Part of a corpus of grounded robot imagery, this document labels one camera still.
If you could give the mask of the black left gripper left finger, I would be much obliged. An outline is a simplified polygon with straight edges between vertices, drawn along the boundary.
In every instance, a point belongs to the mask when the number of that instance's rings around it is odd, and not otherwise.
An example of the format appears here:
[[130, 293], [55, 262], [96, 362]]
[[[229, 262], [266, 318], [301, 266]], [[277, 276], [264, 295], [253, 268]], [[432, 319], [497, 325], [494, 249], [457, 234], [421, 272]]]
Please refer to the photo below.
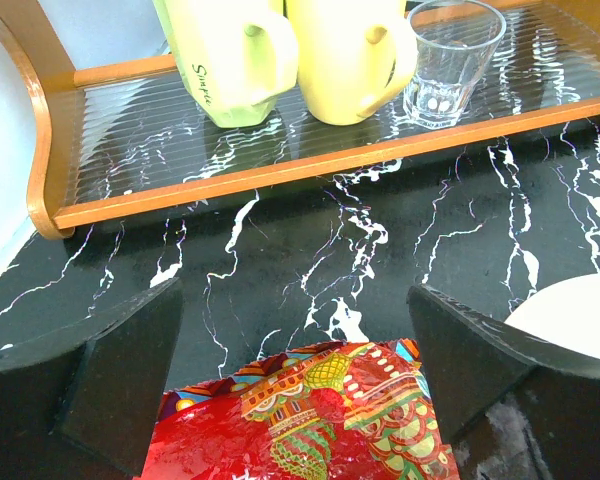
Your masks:
[[0, 350], [0, 477], [140, 475], [182, 311], [173, 278]]

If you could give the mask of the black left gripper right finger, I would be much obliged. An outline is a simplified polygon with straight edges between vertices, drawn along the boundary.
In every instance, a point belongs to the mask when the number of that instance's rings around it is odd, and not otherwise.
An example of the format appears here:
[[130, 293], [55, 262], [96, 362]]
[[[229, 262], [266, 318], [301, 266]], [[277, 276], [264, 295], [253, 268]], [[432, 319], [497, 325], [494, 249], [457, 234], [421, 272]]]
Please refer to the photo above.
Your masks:
[[463, 479], [600, 479], [600, 359], [428, 285], [408, 306], [442, 440]]

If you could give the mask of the red candy bag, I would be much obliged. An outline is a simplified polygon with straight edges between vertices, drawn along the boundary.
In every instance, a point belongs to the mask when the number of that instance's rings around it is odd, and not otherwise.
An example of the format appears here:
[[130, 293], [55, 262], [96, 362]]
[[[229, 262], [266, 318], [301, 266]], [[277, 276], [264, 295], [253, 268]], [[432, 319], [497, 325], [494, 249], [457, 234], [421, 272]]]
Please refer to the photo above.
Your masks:
[[325, 342], [167, 392], [146, 479], [455, 479], [410, 339]]

